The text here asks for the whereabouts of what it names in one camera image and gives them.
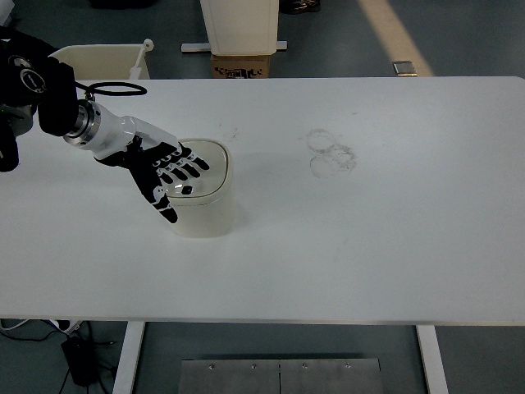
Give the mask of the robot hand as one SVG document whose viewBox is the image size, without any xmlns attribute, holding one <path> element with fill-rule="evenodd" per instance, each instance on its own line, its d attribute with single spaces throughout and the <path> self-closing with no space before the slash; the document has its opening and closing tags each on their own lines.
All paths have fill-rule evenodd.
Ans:
<svg viewBox="0 0 525 394">
<path fill-rule="evenodd" d="M 209 164 L 174 135 L 136 117 L 118 117 L 91 103 L 99 123 L 85 145 L 95 160 L 128 170 L 143 197 L 170 223 L 178 216 L 165 185 L 198 178 Z"/>
</svg>

